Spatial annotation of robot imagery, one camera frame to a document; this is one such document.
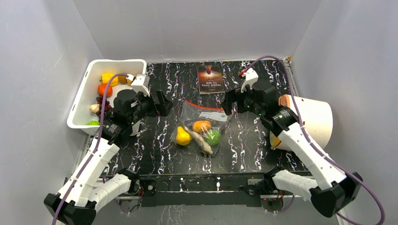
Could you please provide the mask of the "grey toy fish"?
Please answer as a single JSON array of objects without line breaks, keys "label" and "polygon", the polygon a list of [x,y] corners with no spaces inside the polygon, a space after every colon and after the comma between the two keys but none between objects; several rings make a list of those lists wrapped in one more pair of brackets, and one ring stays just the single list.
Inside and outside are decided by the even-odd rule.
[{"label": "grey toy fish", "polygon": [[188,127],[185,125],[182,125],[182,128],[191,136],[191,138],[197,143],[197,145],[200,147],[201,151],[208,154],[212,155],[214,152],[211,148],[211,146],[205,141],[205,139],[199,134],[194,132],[193,130],[190,130]]}]

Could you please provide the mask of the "clear zip top bag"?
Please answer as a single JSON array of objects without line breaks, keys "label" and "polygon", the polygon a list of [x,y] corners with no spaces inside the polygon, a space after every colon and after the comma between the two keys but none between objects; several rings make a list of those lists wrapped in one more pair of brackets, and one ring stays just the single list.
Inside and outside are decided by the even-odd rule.
[{"label": "clear zip top bag", "polygon": [[222,108],[210,108],[184,101],[171,140],[183,147],[193,147],[208,156],[217,153],[222,132],[231,119]]}]

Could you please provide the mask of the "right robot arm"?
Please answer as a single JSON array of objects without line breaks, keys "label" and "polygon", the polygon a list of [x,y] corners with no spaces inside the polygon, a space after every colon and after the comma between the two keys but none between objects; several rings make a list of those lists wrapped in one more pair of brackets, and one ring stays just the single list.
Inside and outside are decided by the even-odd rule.
[{"label": "right robot arm", "polygon": [[276,94],[273,86],[259,90],[246,85],[227,91],[221,106],[227,115],[232,113],[232,104],[237,103],[238,113],[259,116],[262,125],[287,144],[313,176],[310,179],[278,167],[264,175],[265,190],[270,194],[287,190],[310,200],[323,216],[332,217],[356,199],[363,178],[357,172],[344,172],[326,154],[317,153],[314,147],[318,144],[313,138],[306,139],[297,114],[279,105]]}]

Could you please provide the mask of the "orange fruit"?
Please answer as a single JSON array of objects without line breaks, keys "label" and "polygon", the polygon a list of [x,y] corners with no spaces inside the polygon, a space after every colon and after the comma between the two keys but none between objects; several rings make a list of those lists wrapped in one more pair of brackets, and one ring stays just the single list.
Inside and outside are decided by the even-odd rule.
[{"label": "orange fruit", "polygon": [[196,133],[204,133],[211,128],[211,123],[208,120],[198,120],[194,122],[192,130]]}]

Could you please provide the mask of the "green round fruit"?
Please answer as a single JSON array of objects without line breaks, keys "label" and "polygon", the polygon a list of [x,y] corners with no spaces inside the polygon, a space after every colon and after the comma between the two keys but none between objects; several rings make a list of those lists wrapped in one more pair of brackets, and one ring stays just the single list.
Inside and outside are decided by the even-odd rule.
[{"label": "green round fruit", "polygon": [[211,146],[217,145],[220,142],[220,139],[221,134],[217,129],[210,129],[205,133],[205,140]]}]

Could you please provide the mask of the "yellow pear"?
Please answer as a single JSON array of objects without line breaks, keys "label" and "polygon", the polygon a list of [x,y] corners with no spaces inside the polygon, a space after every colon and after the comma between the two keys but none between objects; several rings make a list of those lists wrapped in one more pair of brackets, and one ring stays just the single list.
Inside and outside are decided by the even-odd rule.
[{"label": "yellow pear", "polygon": [[190,144],[191,136],[187,133],[182,126],[177,128],[176,143],[178,145],[186,146]]}]

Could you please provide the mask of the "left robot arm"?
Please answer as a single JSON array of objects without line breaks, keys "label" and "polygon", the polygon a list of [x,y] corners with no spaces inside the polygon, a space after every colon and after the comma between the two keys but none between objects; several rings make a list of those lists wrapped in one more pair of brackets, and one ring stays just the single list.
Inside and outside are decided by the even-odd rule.
[{"label": "left robot arm", "polygon": [[64,186],[44,199],[53,224],[60,221],[66,225],[90,225],[97,212],[116,197],[139,192],[139,174],[126,168],[100,186],[95,184],[121,145],[137,134],[134,127],[139,127],[144,117],[169,114],[173,103],[162,90],[157,90],[156,95],[154,99],[141,91],[122,90],[114,100],[115,106],[101,112],[98,135],[83,160]]}]

